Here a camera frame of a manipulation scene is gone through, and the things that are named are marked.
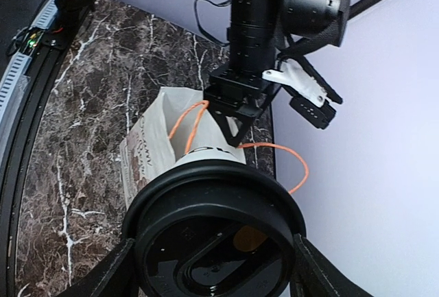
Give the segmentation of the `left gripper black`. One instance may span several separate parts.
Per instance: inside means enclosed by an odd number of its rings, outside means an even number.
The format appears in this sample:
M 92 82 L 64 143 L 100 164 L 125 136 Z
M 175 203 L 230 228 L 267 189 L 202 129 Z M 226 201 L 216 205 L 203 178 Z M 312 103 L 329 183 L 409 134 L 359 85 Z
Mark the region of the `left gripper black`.
M 216 69 L 209 74 L 204 98 L 227 144 L 237 147 L 277 92 L 278 84 L 264 80 L 260 74 Z

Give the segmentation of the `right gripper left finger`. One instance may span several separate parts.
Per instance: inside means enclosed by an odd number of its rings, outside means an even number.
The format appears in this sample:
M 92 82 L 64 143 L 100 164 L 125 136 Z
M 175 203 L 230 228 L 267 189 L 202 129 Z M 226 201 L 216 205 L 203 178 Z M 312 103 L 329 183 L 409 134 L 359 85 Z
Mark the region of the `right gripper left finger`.
M 63 296 L 137 296 L 134 239 L 123 239 Z

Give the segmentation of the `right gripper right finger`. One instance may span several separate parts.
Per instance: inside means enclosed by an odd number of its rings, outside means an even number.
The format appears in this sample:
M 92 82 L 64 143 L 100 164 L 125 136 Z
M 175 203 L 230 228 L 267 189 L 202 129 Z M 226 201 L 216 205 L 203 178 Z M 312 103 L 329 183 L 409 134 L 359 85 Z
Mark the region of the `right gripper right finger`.
M 294 256 L 291 296 L 370 295 L 344 276 L 306 237 L 299 234 L 294 235 Z

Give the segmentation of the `single white paper cup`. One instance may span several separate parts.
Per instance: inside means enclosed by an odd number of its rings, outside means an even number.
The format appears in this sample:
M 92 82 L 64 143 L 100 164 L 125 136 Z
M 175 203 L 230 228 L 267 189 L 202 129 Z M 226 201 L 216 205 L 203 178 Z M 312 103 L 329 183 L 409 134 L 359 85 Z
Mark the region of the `single white paper cup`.
M 171 167 L 172 169 L 196 161 L 224 160 L 246 164 L 246 157 L 242 149 L 233 147 L 204 146 L 198 147 L 183 155 Z

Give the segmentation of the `white paper takeout bag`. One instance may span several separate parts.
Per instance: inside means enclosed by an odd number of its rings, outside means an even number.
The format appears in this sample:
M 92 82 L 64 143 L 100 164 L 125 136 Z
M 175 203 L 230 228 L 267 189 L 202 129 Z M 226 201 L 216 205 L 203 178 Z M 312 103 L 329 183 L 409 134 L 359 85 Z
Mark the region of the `white paper takeout bag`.
M 266 192 L 275 182 L 258 169 L 224 160 L 196 161 L 171 167 L 189 151 L 204 146 L 227 144 L 219 126 L 208 112 L 209 102 L 201 91 L 185 87 L 162 87 L 120 144 L 121 176 L 126 206 L 131 209 L 141 194 L 166 174 L 174 184 L 186 185 L 196 195 L 212 194 L 214 200 L 231 200 L 238 193 Z M 309 177 L 309 166 L 291 148 L 268 142 L 241 143 L 246 149 L 271 148 L 294 156 L 304 169 L 303 178 L 289 192 L 294 193 Z

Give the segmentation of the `black cup lid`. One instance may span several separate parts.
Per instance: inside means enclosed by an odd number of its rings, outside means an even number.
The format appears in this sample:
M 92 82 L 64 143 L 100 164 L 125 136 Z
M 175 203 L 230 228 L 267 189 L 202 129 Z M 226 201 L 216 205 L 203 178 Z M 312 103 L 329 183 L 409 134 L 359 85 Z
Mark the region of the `black cup lid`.
M 134 197 L 122 235 L 147 296 L 279 296 L 302 212 L 272 177 L 232 161 L 180 165 Z

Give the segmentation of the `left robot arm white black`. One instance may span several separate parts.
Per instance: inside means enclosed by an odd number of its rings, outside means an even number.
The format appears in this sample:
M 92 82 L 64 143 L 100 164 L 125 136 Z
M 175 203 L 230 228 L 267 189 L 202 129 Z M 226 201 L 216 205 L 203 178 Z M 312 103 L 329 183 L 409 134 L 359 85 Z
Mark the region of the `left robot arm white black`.
M 231 146 L 286 90 L 290 106 L 324 129 L 342 97 L 307 59 L 327 45 L 340 46 L 351 0 L 228 0 L 228 62 L 209 75 L 204 98 Z

